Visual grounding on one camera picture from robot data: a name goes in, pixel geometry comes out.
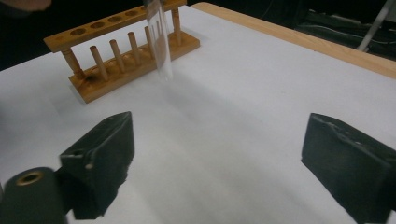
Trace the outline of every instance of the white tabletop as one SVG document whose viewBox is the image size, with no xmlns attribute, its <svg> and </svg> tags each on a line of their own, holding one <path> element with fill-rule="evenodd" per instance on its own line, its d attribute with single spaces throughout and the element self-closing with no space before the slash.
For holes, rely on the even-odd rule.
<svg viewBox="0 0 396 224">
<path fill-rule="evenodd" d="M 132 111 L 127 182 L 104 217 L 70 223 L 355 223 L 300 162 L 306 124 L 327 115 L 396 148 L 396 80 L 193 8 L 180 19 L 202 46 L 172 63 L 172 81 L 152 72 L 86 105 L 61 53 L 0 72 L 1 183 L 56 170 L 99 121 Z M 76 46 L 81 67 L 90 45 L 108 59 L 112 38 L 143 44 L 146 24 Z"/>
</svg>

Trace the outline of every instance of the hand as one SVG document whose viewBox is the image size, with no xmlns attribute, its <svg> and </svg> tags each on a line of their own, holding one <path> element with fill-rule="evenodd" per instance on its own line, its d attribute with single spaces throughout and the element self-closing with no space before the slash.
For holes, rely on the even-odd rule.
<svg viewBox="0 0 396 224">
<path fill-rule="evenodd" d="M 0 2 L 24 11 L 45 10 L 51 4 L 51 0 L 0 0 Z"/>
</svg>

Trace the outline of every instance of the dark background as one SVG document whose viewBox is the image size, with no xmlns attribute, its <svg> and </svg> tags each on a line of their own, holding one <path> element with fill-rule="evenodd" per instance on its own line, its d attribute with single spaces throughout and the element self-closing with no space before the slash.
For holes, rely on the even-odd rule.
<svg viewBox="0 0 396 224">
<path fill-rule="evenodd" d="M 198 2 L 200 1 L 190 0 L 188 5 Z M 340 41 L 344 36 L 329 32 L 327 34 L 323 29 L 305 29 L 306 26 L 300 26 L 308 21 L 331 28 L 336 25 L 331 22 L 323 23 L 316 17 L 308 19 L 307 15 L 310 13 L 308 9 L 313 8 L 320 15 L 336 13 L 364 24 L 375 19 L 385 0 L 207 0 L 206 2 L 355 48 L 361 39 L 349 38 L 344 43 L 344 40 Z M 94 4 L 83 0 L 53 0 L 47 10 L 34 12 L 22 18 L 15 18 L 21 16 L 21 13 L 4 9 L 3 5 L 3 10 L 0 10 L 0 70 L 50 52 L 43 42 L 46 36 L 140 5 L 142 1 L 132 0 L 97 0 Z M 359 35 L 365 34 L 364 29 L 357 31 Z M 379 47 L 388 50 L 394 48 L 394 44 Z"/>
</svg>

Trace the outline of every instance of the test tube rack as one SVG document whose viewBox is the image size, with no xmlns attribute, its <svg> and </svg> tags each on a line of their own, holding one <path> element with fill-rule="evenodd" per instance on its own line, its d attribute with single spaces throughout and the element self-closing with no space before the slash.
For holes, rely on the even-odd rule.
<svg viewBox="0 0 396 224">
<path fill-rule="evenodd" d="M 168 35 L 171 60 L 200 46 L 199 39 L 181 31 L 178 8 L 186 4 L 187 0 L 163 1 L 163 10 L 171 10 L 174 26 L 173 33 Z M 44 42 L 49 49 L 53 53 L 60 51 L 73 70 L 74 74 L 69 79 L 85 103 L 98 99 L 157 68 L 150 44 L 149 28 L 145 27 L 148 42 L 140 47 L 137 46 L 134 32 L 128 33 L 131 50 L 124 53 L 120 53 L 116 40 L 110 40 L 109 44 L 115 57 L 105 62 L 103 62 L 97 47 L 91 46 L 90 51 L 96 65 L 86 70 L 81 69 L 72 47 L 127 25 L 145 20 L 146 17 L 147 11 L 145 7 L 135 7 L 44 38 Z"/>
</svg>

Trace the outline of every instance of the wooden table edge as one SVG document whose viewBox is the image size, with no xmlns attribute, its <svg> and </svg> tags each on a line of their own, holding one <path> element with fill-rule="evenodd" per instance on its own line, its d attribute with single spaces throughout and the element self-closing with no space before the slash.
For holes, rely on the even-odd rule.
<svg viewBox="0 0 396 224">
<path fill-rule="evenodd" d="M 361 52 L 356 49 L 351 49 L 312 35 L 306 35 L 268 21 L 259 20 L 224 7 L 218 7 L 210 3 L 201 2 L 194 4 L 191 7 L 224 20 L 286 40 L 290 43 L 329 55 L 344 62 L 355 64 L 386 77 L 396 78 L 396 62 L 392 60 Z"/>
</svg>

